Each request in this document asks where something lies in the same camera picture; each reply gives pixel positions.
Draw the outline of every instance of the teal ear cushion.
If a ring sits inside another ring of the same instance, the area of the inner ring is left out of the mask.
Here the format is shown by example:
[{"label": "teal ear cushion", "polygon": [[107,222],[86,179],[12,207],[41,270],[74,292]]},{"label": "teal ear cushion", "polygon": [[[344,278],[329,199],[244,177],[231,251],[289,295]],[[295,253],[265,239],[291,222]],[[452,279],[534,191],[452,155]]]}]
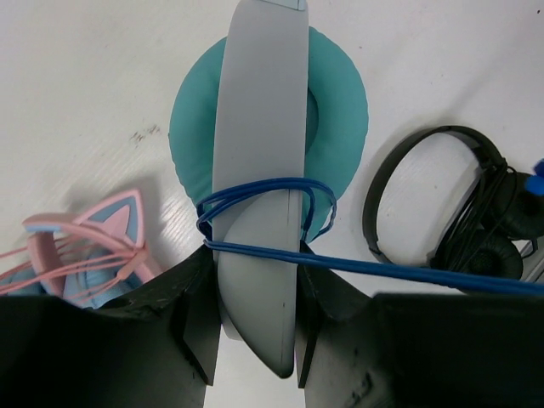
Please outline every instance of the teal ear cushion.
[{"label": "teal ear cushion", "polygon": [[[193,203],[212,194],[213,137],[226,38],[208,49],[184,79],[170,120],[170,150],[179,181]],[[360,163],[368,105],[353,61],[316,29],[309,29],[309,97],[304,177],[327,184],[337,198]],[[303,214],[308,211],[305,198]],[[312,240],[330,203],[316,192]]]}]

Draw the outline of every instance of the ear cup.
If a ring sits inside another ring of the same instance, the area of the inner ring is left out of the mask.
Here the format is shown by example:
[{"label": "ear cup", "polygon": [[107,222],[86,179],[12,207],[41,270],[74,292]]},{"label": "ear cup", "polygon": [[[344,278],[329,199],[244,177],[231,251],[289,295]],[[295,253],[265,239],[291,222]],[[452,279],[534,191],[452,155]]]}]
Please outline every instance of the ear cup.
[{"label": "ear cup", "polygon": [[544,196],[525,189],[529,177],[527,173],[509,173],[504,178],[482,219],[487,230],[500,221],[496,232],[513,240],[533,240],[544,235]]},{"label": "ear cup", "polygon": [[[226,39],[208,49],[184,79],[170,121],[170,150],[179,181],[193,203],[212,194],[213,137]],[[304,176],[340,197],[358,166],[368,130],[366,93],[352,60],[316,29],[309,29],[309,97]],[[304,197],[303,213],[309,208]],[[330,204],[318,194],[313,238]]]},{"label": "ear cup", "polygon": [[465,253],[468,261],[458,272],[516,280],[523,274],[523,259],[506,236],[478,230]]}]

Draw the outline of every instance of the white surface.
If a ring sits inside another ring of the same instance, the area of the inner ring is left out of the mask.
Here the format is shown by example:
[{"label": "white surface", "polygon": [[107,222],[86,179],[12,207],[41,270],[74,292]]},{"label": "white surface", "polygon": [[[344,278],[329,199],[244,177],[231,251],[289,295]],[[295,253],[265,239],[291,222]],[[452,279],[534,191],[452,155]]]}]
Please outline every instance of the white surface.
[{"label": "white surface", "polygon": [[[219,83],[214,192],[304,176],[308,48],[307,10],[258,0],[242,0],[236,7]],[[301,208],[300,191],[271,191],[216,217],[213,239],[297,251]],[[234,323],[271,370],[290,376],[297,265],[227,252],[216,257],[219,293],[229,316],[222,319],[225,332],[230,334],[228,325]]]},{"label": "white surface", "polygon": [[[83,209],[128,185],[143,191],[148,237],[165,267],[200,245],[167,128],[179,84],[226,34],[236,3],[2,2],[2,249],[20,242],[23,218]],[[372,259],[360,230],[366,189],[394,143],[423,124],[474,126],[519,170],[544,156],[544,1],[314,0],[309,8],[310,24],[359,68],[371,118],[362,164],[318,252]],[[378,232],[384,250],[415,262],[433,247],[429,230],[456,206],[448,186],[471,183],[472,159],[455,141],[432,139],[406,160],[394,181],[404,190],[388,189]],[[420,287],[348,279],[368,293]],[[247,346],[224,338],[215,383],[207,408],[303,407],[294,376],[274,378]]]}]

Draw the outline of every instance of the white table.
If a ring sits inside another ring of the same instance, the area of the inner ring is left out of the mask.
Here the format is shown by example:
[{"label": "white table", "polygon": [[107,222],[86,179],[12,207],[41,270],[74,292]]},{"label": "white table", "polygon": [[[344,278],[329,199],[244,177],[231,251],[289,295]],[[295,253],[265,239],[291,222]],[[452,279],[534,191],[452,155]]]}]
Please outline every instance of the white table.
[{"label": "white table", "polygon": [[[223,37],[237,0],[4,0],[0,6],[0,249],[22,242],[20,221],[82,210],[139,187],[148,239],[164,267],[200,244],[195,210],[173,171],[167,134],[191,65]],[[366,189],[400,138],[459,123],[493,139],[518,170],[544,156],[544,3],[540,0],[309,0],[310,23],[360,70],[370,130],[335,229],[313,248],[372,260],[360,228]],[[386,190],[381,244],[418,263],[432,251],[473,181],[475,161],[446,137],[424,142]],[[451,290],[346,276],[363,292]],[[221,339],[206,407],[300,408],[243,344]]]}]

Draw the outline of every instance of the blue cable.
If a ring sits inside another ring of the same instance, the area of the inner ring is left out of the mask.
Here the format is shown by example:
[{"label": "blue cable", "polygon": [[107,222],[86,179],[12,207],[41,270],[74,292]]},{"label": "blue cable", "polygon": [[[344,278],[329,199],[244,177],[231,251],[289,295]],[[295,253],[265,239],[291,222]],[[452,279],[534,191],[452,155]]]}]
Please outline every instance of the blue cable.
[{"label": "blue cable", "polygon": [[[342,258],[324,257],[312,253],[289,252],[279,249],[263,248],[260,246],[213,241],[212,229],[209,223],[214,217],[239,202],[273,190],[300,190],[309,196],[309,211],[303,223],[303,240],[306,239],[315,212],[315,193],[313,190],[320,190],[325,193],[332,205],[329,223],[317,236],[325,234],[332,228],[337,212],[337,200],[328,186],[308,178],[272,178],[222,190],[199,202],[196,206],[199,216],[197,228],[206,237],[204,240],[205,245],[214,251],[232,252],[325,269],[339,269],[357,274],[385,276],[408,281],[432,283],[435,285],[454,287],[464,291],[515,295],[544,294],[544,286],[517,280],[465,275],[457,272],[400,266],[395,264],[354,261]],[[213,204],[215,204],[214,207],[207,209],[207,207]]]}]

